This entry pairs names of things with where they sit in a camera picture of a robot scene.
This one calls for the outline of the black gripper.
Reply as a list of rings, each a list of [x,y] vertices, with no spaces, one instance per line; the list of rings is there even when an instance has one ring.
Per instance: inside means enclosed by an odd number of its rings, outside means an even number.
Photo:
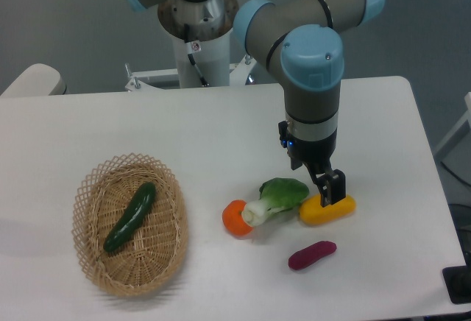
[[[278,124],[280,144],[287,149],[292,170],[305,165],[308,173],[318,188],[320,204],[336,204],[346,197],[346,177],[339,169],[330,170],[325,176],[325,170],[330,168],[330,157],[336,148],[337,130],[319,141],[304,141],[288,131],[288,122]]]

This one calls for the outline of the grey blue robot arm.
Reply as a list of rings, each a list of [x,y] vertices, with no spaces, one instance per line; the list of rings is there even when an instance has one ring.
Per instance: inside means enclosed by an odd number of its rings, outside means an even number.
[[[228,37],[283,87],[286,119],[280,143],[291,167],[306,167],[322,206],[346,196],[345,176],[330,165],[336,145],[341,78],[340,33],[378,15],[385,0],[127,0],[135,10],[156,7],[172,37],[180,86],[227,85]]]

